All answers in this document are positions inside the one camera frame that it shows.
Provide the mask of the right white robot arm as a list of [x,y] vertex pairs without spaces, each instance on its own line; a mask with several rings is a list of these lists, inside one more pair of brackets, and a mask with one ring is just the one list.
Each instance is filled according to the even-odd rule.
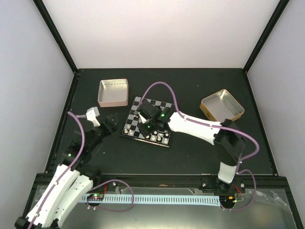
[[136,112],[141,120],[138,128],[144,136],[154,131],[170,130],[197,137],[216,146],[220,159],[217,188],[221,192],[228,192],[234,187],[233,179],[246,141],[238,135],[236,129],[227,130],[234,126],[231,120],[226,119],[222,123],[207,121],[168,107],[162,110],[159,106],[139,107]]

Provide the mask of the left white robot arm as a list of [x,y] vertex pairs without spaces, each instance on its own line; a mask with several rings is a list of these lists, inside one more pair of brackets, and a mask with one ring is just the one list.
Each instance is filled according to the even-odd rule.
[[72,141],[63,152],[53,178],[30,212],[15,222],[17,229],[59,229],[90,189],[102,186],[100,171],[88,165],[92,151],[117,130],[114,120],[105,118],[99,126],[81,131],[81,140]]

